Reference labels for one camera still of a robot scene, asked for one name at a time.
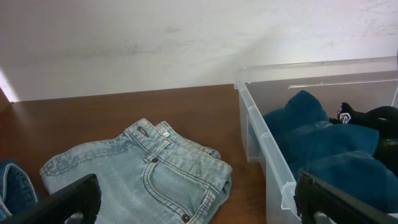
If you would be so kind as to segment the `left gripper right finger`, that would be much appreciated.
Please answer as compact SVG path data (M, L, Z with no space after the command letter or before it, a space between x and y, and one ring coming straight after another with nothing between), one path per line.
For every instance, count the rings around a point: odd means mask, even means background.
M307 172L300 174L294 199L302 223L397 224L397 218L392 215Z

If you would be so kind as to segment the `teal garment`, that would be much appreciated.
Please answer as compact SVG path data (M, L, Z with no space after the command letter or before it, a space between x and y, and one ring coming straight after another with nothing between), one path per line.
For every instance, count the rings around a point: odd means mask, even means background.
M378 130L332 123L303 90L264 121L296 179L308 172L376 209L397 213L397 176L375 157L381 149Z

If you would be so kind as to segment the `light blue jeans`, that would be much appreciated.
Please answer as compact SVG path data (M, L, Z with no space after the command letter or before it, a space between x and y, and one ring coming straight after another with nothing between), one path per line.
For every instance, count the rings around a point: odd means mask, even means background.
M97 176L97 223L208 223L229 198L232 168L218 151L140 119L114 139L75 146L47 161L40 176L54 193Z

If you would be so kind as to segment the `large black garment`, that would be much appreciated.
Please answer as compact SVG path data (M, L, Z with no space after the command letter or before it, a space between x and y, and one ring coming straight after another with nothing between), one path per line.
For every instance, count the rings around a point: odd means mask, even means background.
M366 113L355 111L343 102L337 118L330 118L333 124L357 124L379 132L379 143L373 157L381 161L397 176L397 108L381 106Z

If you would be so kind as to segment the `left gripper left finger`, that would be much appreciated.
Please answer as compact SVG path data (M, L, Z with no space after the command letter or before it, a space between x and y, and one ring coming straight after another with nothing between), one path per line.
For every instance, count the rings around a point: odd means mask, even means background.
M2 221L3 224L94 224L101 206L95 174L88 174L43 201Z

